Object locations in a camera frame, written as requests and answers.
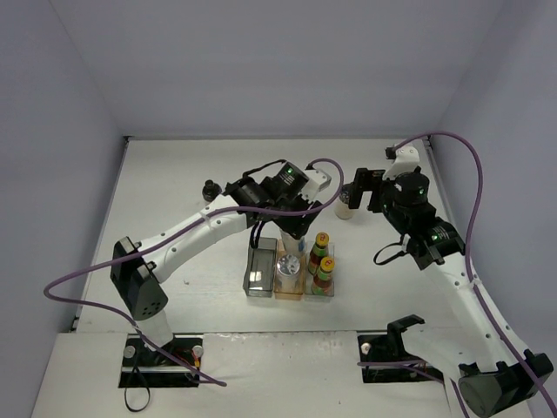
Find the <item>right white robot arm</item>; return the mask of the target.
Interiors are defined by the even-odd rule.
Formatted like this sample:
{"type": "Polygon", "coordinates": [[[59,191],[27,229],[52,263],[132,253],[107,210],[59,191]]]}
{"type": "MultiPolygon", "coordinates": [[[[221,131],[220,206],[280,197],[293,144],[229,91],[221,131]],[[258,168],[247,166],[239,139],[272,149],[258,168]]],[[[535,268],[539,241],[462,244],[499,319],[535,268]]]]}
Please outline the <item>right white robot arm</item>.
{"type": "Polygon", "coordinates": [[[538,393],[554,371],[546,354],[533,353],[504,319],[465,257],[452,224],[427,200],[430,182],[419,168],[388,178],[359,168],[349,206],[364,192],[368,211],[382,213],[399,233],[398,255],[410,255],[439,289],[459,322],[458,337],[434,328],[416,313],[390,322],[377,348],[396,360],[417,357],[458,384],[461,399],[478,417],[492,417],[538,393]]]}

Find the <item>red sauce bottle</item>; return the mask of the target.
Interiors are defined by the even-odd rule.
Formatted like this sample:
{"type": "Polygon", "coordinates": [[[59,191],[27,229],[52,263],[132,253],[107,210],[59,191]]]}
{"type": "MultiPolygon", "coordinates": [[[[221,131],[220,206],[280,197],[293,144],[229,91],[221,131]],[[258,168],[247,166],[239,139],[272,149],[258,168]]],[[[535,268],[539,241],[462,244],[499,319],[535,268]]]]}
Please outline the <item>red sauce bottle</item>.
{"type": "Polygon", "coordinates": [[[333,271],[335,261],[332,257],[324,257],[321,260],[317,272],[312,279],[312,293],[320,296],[329,296],[333,293],[333,271]]]}
{"type": "Polygon", "coordinates": [[[314,244],[309,252],[308,259],[308,272],[314,275],[320,266],[321,260],[329,254],[329,235],[325,232],[320,232],[316,235],[314,244]]]}

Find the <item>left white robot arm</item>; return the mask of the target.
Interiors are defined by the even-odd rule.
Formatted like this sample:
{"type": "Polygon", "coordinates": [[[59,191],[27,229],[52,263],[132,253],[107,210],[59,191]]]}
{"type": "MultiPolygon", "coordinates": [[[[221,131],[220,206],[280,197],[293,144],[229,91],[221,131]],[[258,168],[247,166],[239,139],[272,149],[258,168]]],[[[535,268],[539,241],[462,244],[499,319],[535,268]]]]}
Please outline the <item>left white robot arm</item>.
{"type": "Polygon", "coordinates": [[[215,199],[176,226],[149,239],[120,239],[113,247],[110,277],[137,329],[147,337],[143,356],[161,366],[174,354],[174,335],[164,308],[162,285],[186,261],[233,234],[272,222],[295,240],[317,217],[317,196],[331,184],[312,165],[300,169],[285,160],[278,173],[257,181],[253,171],[225,186],[215,199]]]}

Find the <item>black-cap white bottle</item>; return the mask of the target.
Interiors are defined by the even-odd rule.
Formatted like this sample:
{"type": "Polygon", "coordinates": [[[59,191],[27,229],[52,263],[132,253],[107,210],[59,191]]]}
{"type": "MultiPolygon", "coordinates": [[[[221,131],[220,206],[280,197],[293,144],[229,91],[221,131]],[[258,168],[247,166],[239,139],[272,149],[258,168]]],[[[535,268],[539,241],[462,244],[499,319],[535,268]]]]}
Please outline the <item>black-cap white bottle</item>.
{"type": "Polygon", "coordinates": [[[334,205],[334,213],[339,219],[349,220],[355,213],[355,210],[349,207],[351,188],[351,183],[344,184],[334,205]]]}
{"type": "Polygon", "coordinates": [[[202,188],[202,197],[206,205],[212,203],[222,193],[222,187],[212,179],[207,179],[202,188]]]}

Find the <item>silver-cap white jar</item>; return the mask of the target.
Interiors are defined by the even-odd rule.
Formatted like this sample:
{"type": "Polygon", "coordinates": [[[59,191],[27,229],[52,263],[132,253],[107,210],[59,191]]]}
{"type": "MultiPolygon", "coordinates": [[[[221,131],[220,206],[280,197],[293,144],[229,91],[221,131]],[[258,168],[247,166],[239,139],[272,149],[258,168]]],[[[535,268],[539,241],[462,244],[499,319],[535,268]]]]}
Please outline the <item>silver-cap white jar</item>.
{"type": "Polygon", "coordinates": [[[285,254],[277,261],[277,280],[282,292],[293,293],[300,278],[301,264],[298,257],[285,254]]]}
{"type": "Polygon", "coordinates": [[[282,244],[286,253],[295,255],[297,257],[300,257],[305,253],[306,245],[304,237],[296,239],[283,230],[280,231],[280,234],[282,244]]]}

